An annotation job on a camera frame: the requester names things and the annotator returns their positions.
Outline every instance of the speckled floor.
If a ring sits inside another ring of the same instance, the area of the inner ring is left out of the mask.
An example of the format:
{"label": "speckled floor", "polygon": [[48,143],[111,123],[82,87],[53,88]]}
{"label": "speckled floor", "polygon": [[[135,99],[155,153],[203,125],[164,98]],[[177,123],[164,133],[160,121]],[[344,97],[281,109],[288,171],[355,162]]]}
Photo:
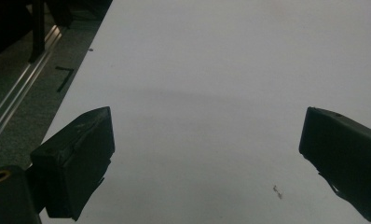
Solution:
{"label": "speckled floor", "polygon": [[[41,144],[100,26],[100,22],[91,19],[85,10],[73,13],[75,20],[65,30],[40,76],[0,135],[0,166],[29,166],[30,152]],[[52,21],[46,19],[47,22],[49,27]],[[26,35],[0,55],[0,103],[27,65],[31,39],[31,34]],[[64,82],[68,70],[74,72]]]}

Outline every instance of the small black mark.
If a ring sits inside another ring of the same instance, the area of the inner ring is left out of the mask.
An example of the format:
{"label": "small black mark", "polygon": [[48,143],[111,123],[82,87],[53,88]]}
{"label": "small black mark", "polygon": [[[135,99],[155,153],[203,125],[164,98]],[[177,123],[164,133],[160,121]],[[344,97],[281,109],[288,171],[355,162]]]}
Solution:
{"label": "small black mark", "polygon": [[62,89],[66,85],[66,83],[69,81],[69,79],[72,76],[72,74],[74,73],[75,69],[73,69],[73,68],[64,68],[64,67],[59,67],[59,66],[56,66],[55,69],[62,70],[62,71],[68,71],[69,72],[67,74],[66,78],[64,79],[63,83],[61,84],[61,86],[57,89],[57,92],[60,92],[60,91],[62,91]]}
{"label": "small black mark", "polygon": [[280,200],[283,198],[283,195],[279,192],[278,187],[276,185],[273,186],[273,191],[275,191],[278,194]]}

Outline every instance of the white surface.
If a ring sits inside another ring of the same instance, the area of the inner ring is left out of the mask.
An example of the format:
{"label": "white surface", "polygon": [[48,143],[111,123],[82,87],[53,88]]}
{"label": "white surface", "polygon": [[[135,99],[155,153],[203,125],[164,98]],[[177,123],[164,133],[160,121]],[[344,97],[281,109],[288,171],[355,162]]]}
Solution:
{"label": "white surface", "polygon": [[367,223],[298,144],[310,105],[371,128],[371,0],[115,0],[91,48],[47,135],[112,108],[78,223]]}

